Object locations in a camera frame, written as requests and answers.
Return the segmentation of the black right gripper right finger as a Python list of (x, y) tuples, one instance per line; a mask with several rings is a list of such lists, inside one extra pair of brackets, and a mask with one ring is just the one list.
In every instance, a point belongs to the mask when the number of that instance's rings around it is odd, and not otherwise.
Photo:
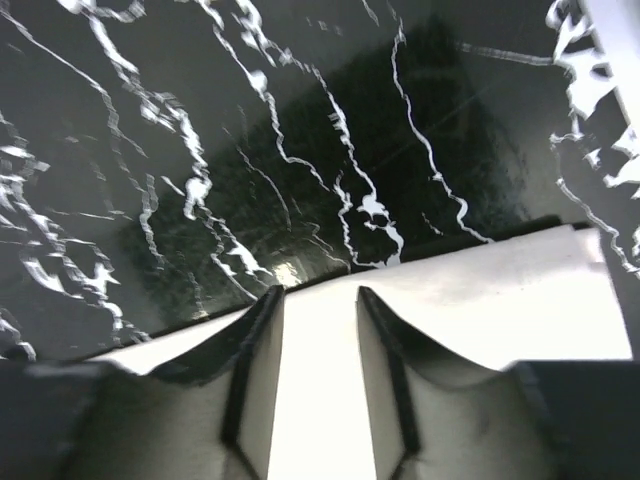
[(380, 479), (635, 479), (639, 366), (481, 366), (358, 291), (357, 331)]

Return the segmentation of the cream white t shirt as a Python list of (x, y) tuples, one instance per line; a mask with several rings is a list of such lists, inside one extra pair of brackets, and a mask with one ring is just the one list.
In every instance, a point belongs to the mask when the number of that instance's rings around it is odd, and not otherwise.
[[(595, 229), (560, 226), (283, 289), (282, 354), (263, 479), (380, 479), (358, 343), (362, 287), (422, 333), (493, 370), (536, 360), (637, 363), (598, 238)], [(147, 374), (253, 305), (111, 352), (107, 360)]]

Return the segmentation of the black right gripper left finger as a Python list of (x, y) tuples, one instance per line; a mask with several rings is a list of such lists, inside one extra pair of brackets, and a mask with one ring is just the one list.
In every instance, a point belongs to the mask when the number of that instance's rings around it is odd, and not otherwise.
[(1, 364), (5, 479), (263, 479), (282, 287), (149, 373), (112, 362)]

